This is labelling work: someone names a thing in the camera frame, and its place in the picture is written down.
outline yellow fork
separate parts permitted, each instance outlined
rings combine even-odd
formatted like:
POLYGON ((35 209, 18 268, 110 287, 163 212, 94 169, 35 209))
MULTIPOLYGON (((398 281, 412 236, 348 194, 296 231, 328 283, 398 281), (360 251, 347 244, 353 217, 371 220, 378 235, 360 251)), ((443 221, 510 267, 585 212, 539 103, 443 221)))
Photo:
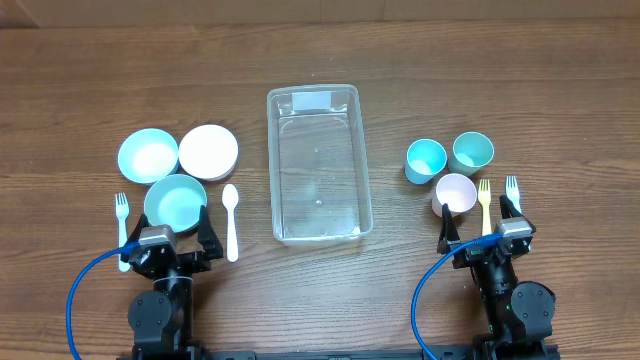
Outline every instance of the yellow fork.
POLYGON ((481 179, 478 187, 478 201, 482 205, 482 236, 491 234, 491 214, 489 204, 491 204, 491 186, 489 179, 481 179))

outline pink cup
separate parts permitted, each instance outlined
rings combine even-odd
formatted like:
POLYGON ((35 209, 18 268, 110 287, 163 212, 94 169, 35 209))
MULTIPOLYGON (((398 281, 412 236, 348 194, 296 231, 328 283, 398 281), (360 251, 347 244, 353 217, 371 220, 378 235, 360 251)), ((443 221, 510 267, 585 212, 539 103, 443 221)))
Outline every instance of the pink cup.
POLYGON ((431 207, 436 215, 442 217, 442 205, 449 204, 452 216, 471 210, 478 199, 476 186, 468 177, 460 174, 447 174, 436 185, 436 193, 431 199, 431 207))

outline fork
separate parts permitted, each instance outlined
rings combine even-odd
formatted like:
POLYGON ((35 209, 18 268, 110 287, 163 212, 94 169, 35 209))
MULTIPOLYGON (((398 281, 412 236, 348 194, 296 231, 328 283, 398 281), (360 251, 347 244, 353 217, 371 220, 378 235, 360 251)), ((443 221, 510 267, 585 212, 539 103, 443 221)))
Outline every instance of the fork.
MULTIPOLYGON (((124 193, 117 193, 116 199, 116 218, 118 218, 118 247, 124 246, 127 243, 127 216, 129 216, 129 202, 127 196, 124 193)), ((131 265, 122 261, 118 256, 118 268, 120 271, 129 271, 131 265)))
POLYGON ((478 201, 482 205, 482 236, 491 234, 491 215, 489 204, 491 204, 491 186, 489 179, 481 179, 478 187, 478 201))
POLYGON ((507 198, 511 200, 513 206, 522 214, 522 208, 520 207, 520 190, 518 190, 518 180, 515 176, 507 176, 507 198))

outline spoon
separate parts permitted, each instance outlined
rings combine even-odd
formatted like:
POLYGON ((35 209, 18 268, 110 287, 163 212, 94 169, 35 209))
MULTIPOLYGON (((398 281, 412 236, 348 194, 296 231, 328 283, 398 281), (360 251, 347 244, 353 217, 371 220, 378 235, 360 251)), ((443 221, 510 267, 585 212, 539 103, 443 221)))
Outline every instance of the spoon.
POLYGON ((236 220, 234 211, 240 198, 238 189, 233 184, 227 184, 222 190, 222 204, 227 209, 227 260, 235 262, 238 260, 238 238, 236 237, 236 220))

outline wooden surface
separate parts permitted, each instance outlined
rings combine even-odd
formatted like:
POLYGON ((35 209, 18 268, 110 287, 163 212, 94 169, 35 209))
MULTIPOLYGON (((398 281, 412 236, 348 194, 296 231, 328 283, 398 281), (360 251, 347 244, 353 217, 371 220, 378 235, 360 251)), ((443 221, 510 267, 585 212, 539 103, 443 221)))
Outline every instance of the wooden surface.
MULTIPOLYGON (((238 138, 240 260, 196 276, 195 334, 211 349, 259 352, 416 349, 409 304, 438 259, 433 186, 413 186, 407 146, 451 148, 490 136, 494 221, 506 175, 538 226, 521 280, 556 292, 551 343, 567 359, 640 351, 640 21, 431 22, 356 25, 0 31, 0 359, 68 359, 64 305, 76 274, 116 245, 113 194, 132 204, 116 153, 159 127, 200 124, 238 138), (266 95, 298 84, 360 91, 373 196, 366 239, 287 248, 272 235, 266 95)), ((208 184, 222 239, 223 184, 208 184)), ((479 205, 461 236, 480 233, 479 205)), ((151 283, 114 259, 75 299, 88 359, 132 345, 129 302, 151 283)), ((469 272, 442 269, 423 292, 431 344, 486 331, 469 272)))
POLYGON ((0 0, 0 26, 42 28, 638 17, 637 0, 0 0))

